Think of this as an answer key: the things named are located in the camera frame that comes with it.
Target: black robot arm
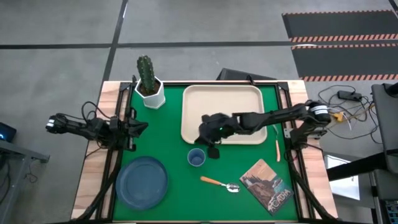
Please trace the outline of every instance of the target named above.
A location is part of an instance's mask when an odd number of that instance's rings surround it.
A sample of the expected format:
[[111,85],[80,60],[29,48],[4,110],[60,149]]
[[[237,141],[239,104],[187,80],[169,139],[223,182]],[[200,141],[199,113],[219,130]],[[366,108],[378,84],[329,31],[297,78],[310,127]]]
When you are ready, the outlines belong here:
[[96,140],[101,147],[112,147],[123,143],[128,136],[138,138],[148,127],[147,122],[140,122],[129,118],[126,122],[117,116],[110,117],[109,121],[101,118],[88,119],[86,123],[72,121],[63,114],[50,116],[46,130],[53,134],[71,133],[82,136],[87,140]]
[[199,126],[199,137],[195,142],[214,147],[221,142],[221,139],[234,134],[253,134],[265,126],[297,119],[304,123],[301,127],[291,130],[290,138],[292,145],[299,148],[303,147],[302,144],[307,142],[308,135],[314,130],[324,128],[331,122],[328,107],[319,101],[307,101],[291,108],[268,113],[233,113],[231,117],[223,113],[203,115],[203,122]]

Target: wooden table frame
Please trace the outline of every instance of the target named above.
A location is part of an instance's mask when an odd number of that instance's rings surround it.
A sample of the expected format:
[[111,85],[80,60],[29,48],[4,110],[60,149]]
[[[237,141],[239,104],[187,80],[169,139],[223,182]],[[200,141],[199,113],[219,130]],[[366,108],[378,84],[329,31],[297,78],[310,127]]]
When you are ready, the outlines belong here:
[[[201,83],[216,83],[216,82],[223,82],[223,83],[242,83],[243,81],[227,81],[227,80],[222,80],[222,81],[164,81],[164,83],[195,83],[200,85]],[[297,103],[303,103],[308,100],[307,92],[305,89],[304,81],[301,80],[266,80],[266,81],[256,81],[256,83],[270,83],[270,82],[286,82],[288,83],[289,86],[289,93],[290,96],[285,96],[284,91],[280,91],[281,95],[281,100],[282,100],[282,106],[283,108],[288,107],[287,104],[287,97],[290,97],[290,101],[293,105]],[[116,102],[118,99],[118,94],[119,94],[119,88],[121,86],[121,83],[129,83],[129,82],[104,82],[102,90],[101,90],[101,95],[99,98],[99,103],[98,107],[108,116],[112,116],[115,114],[115,107],[116,107]],[[124,118],[124,107],[126,105],[128,98],[128,91],[125,91],[123,94],[122,98],[122,104],[121,104],[121,113],[119,114],[120,118]],[[297,126],[301,125],[301,121],[296,121]],[[314,139],[309,139],[308,140],[309,144],[319,146],[319,142],[314,140]],[[96,142],[90,141],[87,147],[86,153],[90,153],[97,149]],[[72,210],[72,215],[71,218],[77,218],[79,217],[85,210],[86,208],[90,205],[90,203],[93,201],[95,198],[96,194],[99,192],[100,187],[101,187],[101,181],[103,178],[104,174],[104,165],[105,165],[105,160],[107,156],[107,151],[105,150],[100,150],[94,154],[92,154],[90,157],[88,157],[83,164],[82,171],[81,171],[81,176],[80,176],[80,182],[78,186],[78,190],[76,193],[75,197],[75,203],[73,206]],[[313,192],[313,194],[316,196],[318,201],[324,206],[324,208],[333,215],[334,217],[337,217],[337,211],[335,207],[335,203],[333,200],[333,196],[331,193],[330,185],[329,185],[329,180],[328,176],[326,173],[325,169],[325,163],[323,161],[323,154],[321,151],[318,149],[314,149],[311,147],[302,149],[302,157],[305,165],[305,172],[307,174],[307,179],[308,179],[308,184],[310,187],[310,190]],[[112,157],[111,161],[111,169],[113,169],[114,164],[116,161],[116,156]],[[297,170],[300,170],[299,164],[296,161],[295,166]],[[302,192],[301,188],[298,187],[298,194],[300,197],[300,204],[302,208],[302,213],[304,218],[309,218],[310,217],[310,211],[308,211],[308,206],[307,206],[307,200],[304,196],[304,193]],[[110,195],[111,191],[107,192],[105,198],[104,198],[104,204],[102,208],[102,217],[106,218],[108,208],[109,208],[109,201],[110,201]]]

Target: cactus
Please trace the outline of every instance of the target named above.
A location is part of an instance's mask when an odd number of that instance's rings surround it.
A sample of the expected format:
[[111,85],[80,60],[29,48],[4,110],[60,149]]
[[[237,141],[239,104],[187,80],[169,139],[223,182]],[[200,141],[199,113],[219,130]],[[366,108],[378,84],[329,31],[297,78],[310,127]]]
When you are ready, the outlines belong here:
[[155,75],[150,58],[146,55],[140,56],[137,60],[137,68],[146,93],[155,94]]

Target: blue plastic plate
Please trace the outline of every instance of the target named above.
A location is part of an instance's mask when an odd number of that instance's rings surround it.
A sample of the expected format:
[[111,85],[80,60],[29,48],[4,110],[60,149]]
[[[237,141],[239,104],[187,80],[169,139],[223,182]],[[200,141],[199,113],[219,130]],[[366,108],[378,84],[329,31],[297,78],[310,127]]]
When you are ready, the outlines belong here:
[[147,210],[163,199],[167,183],[167,173],[160,161],[149,156],[138,157],[120,170],[116,193],[129,208]]

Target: white paper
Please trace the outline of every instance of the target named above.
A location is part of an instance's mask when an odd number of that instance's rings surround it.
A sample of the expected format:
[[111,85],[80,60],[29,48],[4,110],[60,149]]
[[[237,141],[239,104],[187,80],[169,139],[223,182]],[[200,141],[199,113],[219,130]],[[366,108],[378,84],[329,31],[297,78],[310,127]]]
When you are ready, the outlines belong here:
[[[332,168],[335,166],[339,166],[342,164],[347,164],[349,161],[345,159],[340,159],[334,156],[326,156],[326,164],[327,168]],[[345,179],[334,180],[329,182],[331,192],[333,194],[341,195],[344,197],[360,200],[359,198],[359,183],[358,176],[348,177]]]

